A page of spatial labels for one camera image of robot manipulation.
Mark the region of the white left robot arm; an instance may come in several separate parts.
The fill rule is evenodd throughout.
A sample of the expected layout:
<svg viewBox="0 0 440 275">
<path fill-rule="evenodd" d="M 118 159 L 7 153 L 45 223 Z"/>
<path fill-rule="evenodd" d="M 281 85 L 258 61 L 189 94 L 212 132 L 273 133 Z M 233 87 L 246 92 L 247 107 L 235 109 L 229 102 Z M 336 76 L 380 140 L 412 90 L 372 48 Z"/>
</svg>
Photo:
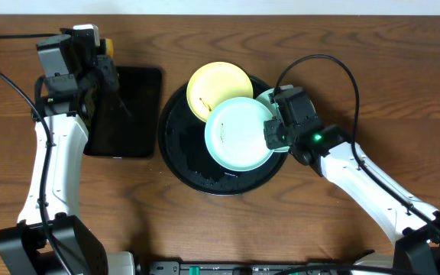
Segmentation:
<svg viewBox="0 0 440 275">
<path fill-rule="evenodd" d="M 79 183 L 90 123 L 104 92 L 118 88 L 110 56 L 100 54 L 82 79 L 52 85 L 51 76 L 35 83 L 31 101 L 37 152 L 31 186 L 17 224 L 0 230 L 0 257 L 12 274 L 134 274 L 128 251 L 108 253 L 83 224 Z"/>
</svg>

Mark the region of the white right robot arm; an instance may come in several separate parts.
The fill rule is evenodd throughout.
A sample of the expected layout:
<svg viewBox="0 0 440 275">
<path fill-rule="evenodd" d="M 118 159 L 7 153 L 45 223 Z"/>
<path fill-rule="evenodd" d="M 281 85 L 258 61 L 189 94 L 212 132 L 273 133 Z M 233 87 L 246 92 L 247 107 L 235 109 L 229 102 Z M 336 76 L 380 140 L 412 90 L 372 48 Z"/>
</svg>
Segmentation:
<svg viewBox="0 0 440 275">
<path fill-rule="evenodd" d="M 347 132 L 318 116 L 264 122 L 269 148 L 287 146 L 302 165 L 345 191 L 383 230 L 393 256 L 367 255 L 324 266 L 351 274 L 440 274 L 440 211 L 404 189 L 369 159 Z"/>
</svg>

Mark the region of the mint plate front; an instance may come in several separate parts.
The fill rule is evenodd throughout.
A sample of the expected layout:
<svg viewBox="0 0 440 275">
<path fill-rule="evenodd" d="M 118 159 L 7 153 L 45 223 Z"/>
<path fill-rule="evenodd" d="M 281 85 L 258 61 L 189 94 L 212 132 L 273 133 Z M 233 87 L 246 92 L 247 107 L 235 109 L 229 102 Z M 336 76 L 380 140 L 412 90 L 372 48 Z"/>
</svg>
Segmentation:
<svg viewBox="0 0 440 275">
<path fill-rule="evenodd" d="M 273 154 L 264 138 L 271 112 L 259 101 L 237 97 L 218 105 L 205 125 L 210 156 L 222 167 L 246 172 L 266 163 Z"/>
</svg>

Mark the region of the green and yellow sponge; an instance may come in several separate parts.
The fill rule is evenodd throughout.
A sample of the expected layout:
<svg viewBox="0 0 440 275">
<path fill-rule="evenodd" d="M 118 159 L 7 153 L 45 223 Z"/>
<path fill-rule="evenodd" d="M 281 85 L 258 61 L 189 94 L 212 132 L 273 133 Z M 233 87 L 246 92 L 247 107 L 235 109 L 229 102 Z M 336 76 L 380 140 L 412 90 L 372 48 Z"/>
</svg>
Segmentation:
<svg viewBox="0 0 440 275">
<path fill-rule="evenodd" d="M 112 39 L 105 38 L 100 40 L 100 53 L 111 58 L 114 56 L 114 44 Z"/>
</svg>

